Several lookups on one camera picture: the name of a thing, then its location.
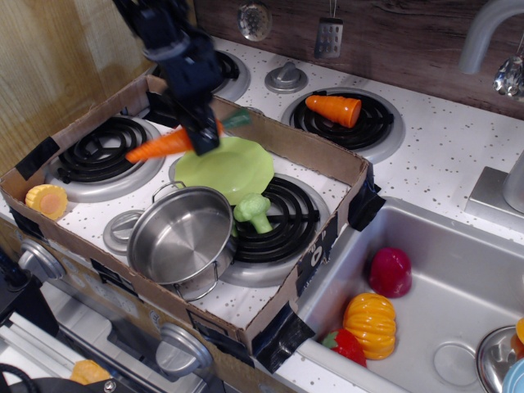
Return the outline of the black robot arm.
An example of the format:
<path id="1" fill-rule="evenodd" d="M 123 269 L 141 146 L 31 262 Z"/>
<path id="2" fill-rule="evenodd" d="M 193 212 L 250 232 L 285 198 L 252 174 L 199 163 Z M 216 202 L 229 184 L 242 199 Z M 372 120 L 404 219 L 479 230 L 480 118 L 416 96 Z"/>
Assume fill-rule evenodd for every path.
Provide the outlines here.
<path id="1" fill-rule="evenodd" d="M 193 26 L 185 1 L 115 1 L 132 33 L 142 40 L 143 54 L 158 65 L 167 89 L 160 100 L 187 131 L 201 156 L 219 146 L 219 131 L 210 107 L 213 91 L 223 82 L 211 37 Z"/>

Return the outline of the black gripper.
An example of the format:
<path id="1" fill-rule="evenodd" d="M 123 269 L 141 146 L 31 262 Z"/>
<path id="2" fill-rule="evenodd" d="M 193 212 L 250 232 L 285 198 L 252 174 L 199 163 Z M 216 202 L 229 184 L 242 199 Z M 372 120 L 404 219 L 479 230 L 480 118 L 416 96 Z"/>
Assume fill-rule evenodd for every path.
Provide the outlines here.
<path id="1" fill-rule="evenodd" d="M 168 111 L 190 132 L 195 153 L 217 148 L 219 131 L 210 102 L 223 77 L 210 36 L 195 28 L 146 28 L 142 41 L 146 58 L 159 66 L 168 85 Z"/>

